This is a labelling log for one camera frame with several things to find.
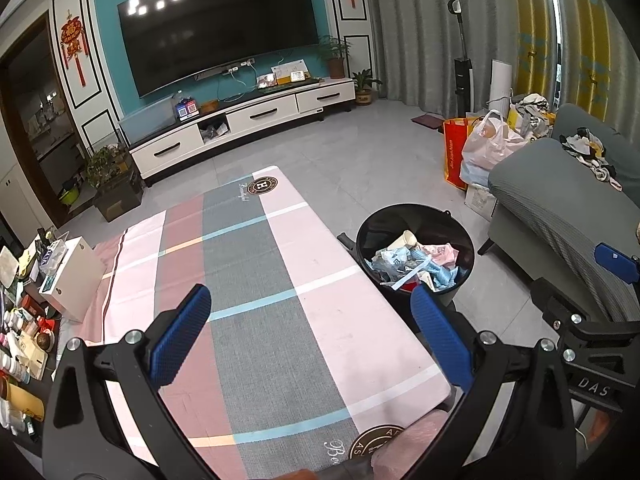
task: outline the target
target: plaid tablecloth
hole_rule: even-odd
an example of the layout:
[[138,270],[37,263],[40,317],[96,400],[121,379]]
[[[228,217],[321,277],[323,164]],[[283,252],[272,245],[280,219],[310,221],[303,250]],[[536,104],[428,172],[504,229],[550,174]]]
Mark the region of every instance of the plaid tablecloth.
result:
[[[63,340],[115,342],[194,283],[209,287],[209,322],[161,397],[223,480],[328,467],[370,428],[405,428],[449,395],[424,347],[274,166],[95,251],[107,272]],[[132,450],[153,462],[122,391],[109,388]]]

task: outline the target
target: teal accent wall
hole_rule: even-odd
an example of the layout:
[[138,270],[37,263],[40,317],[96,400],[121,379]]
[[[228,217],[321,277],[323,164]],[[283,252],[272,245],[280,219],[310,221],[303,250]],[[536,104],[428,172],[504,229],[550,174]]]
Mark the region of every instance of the teal accent wall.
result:
[[[133,75],[129,67],[129,59],[124,48],[124,40],[120,30],[120,20],[118,18],[118,4],[126,0],[94,0],[97,26],[100,29],[102,49],[108,70],[113,81],[118,101],[125,114],[130,114],[139,108],[145,107],[158,99],[171,95],[178,90],[186,95],[191,95],[197,102],[203,103],[212,99],[225,99],[227,97],[241,94],[255,85],[255,74],[251,67],[242,67],[234,73],[235,81],[229,75],[217,75],[208,77],[201,81],[195,81],[193,77],[183,79],[166,88],[159,89],[144,98],[138,96]],[[329,34],[329,24],[326,18],[326,8],[324,0],[311,0],[316,16],[316,27],[318,35]],[[271,71],[271,67],[276,65],[285,55],[282,62],[304,59],[306,66],[313,76],[327,76],[328,72],[324,62],[312,49],[296,48],[287,50],[284,53],[265,54],[255,59],[255,69],[257,73],[265,74]]]

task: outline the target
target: potted plant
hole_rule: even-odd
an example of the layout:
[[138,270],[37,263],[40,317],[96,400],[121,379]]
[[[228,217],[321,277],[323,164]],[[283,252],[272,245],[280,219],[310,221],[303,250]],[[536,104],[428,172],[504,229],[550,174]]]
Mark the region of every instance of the potted plant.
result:
[[349,55],[351,45],[347,40],[340,40],[333,36],[323,36],[318,43],[318,54],[329,69],[331,79],[343,79],[344,59]]
[[94,205],[107,222],[142,202],[140,172],[123,143],[109,143],[97,150],[89,159],[86,174],[97,191]]
[[356,104],[360,106],[370,105],[372,101],[372,85],[373,83],[382,85],[382,81],[373,78],[370,68],[366,68],[361,72],[354,72],[353,80],[356,82]]

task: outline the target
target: drawer handle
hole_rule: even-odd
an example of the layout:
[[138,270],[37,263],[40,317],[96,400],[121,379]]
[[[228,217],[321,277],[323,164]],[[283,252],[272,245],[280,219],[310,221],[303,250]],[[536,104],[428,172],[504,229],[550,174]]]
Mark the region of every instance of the drawer handle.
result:
[[260,117],[264,117],[265,115],[271,115],[274,114],[278,111],[277,108],[274,108],[273,110],[267,110],[266,112],[262,112],[261,114],[255,114],[255,115],[250,115],[249,118],[250,119],[258,119]]
[[338,97],[338,95],[340,95],[340,92],[338,92],[337,94],[329,94],[329,95],[323,95],[322,97],[316,97],[316,99],[318,99],[318,101],[322,101],[324,99],[331,99],[332,97]]
[[154,153],[154,156],[160,156],[160,155],[164,155],[167,152],[171,152],[173,150],[176,150],[177,148],[180,148],[180,142],[176,142],[173,146],[169,146],[168,148],[165,148],[164,150],[160,150],[157,153]]

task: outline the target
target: doormat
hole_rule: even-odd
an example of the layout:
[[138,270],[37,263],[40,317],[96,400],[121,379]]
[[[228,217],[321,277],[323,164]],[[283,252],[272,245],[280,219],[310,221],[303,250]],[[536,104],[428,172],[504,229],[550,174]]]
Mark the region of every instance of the doormat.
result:
[[442,123],[444,122],[444,119],[435,117],[431,114],[424,114],[420,117],[414,117],[411,120],[416,124],[420,124],[420,126],[426,126],[427,128],[438,130],[440,133],[442,133]]

